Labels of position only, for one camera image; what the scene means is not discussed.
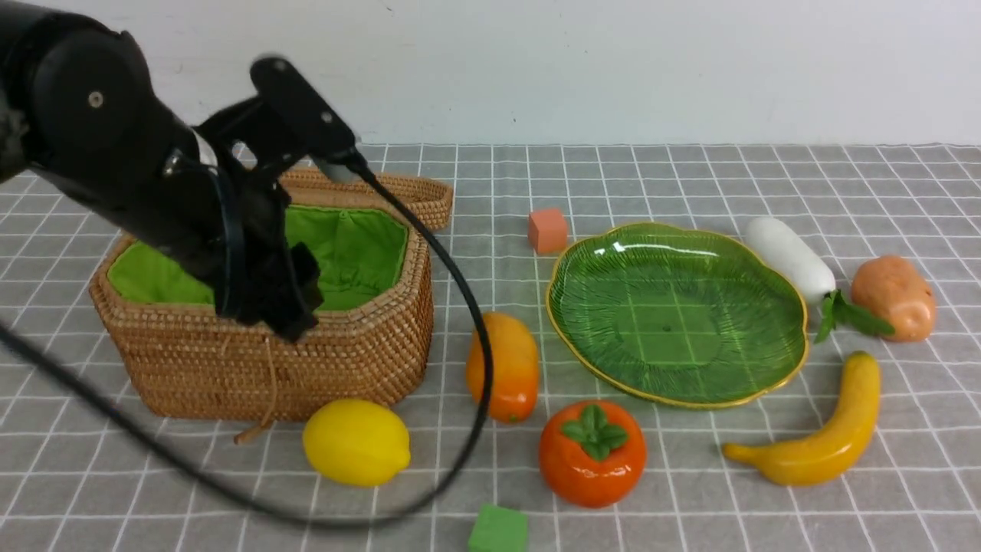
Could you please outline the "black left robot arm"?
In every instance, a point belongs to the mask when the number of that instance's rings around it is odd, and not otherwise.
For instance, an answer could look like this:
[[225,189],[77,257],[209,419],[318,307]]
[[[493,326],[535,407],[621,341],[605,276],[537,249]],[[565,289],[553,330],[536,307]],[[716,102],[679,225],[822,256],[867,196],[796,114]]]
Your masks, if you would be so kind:
[[285,237],[279,178],[304,149],[252,97],[190,126],[136,39],[87,15],[2,3],[2,137],[17,166],[211,289],[218,317],[287,342],[317,325],[319,268]]

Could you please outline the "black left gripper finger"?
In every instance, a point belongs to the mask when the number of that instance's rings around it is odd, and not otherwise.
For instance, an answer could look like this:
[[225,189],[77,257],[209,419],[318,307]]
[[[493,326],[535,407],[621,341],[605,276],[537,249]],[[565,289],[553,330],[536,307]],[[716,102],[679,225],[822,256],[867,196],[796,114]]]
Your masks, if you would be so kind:
[[296,343],[317,325],[323,303],[321,270],[303,242],[284,242],[265,263],[265,323],[284,342]]

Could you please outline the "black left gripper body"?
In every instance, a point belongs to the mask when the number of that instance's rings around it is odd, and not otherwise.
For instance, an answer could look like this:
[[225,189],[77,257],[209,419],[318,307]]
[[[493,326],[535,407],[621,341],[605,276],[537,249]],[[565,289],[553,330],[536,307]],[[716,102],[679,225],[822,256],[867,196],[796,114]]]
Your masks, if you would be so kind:
[[287,209],[274,220],[272,234],[251,233],[220,170],[220,164],[189,157],[166,161],[165,190],[174,193],[169,204],[176,212],[168,224],[172,237],[165,255],[210,287],[219,317],[244,325],[265,323],[265,263],[287,242]]

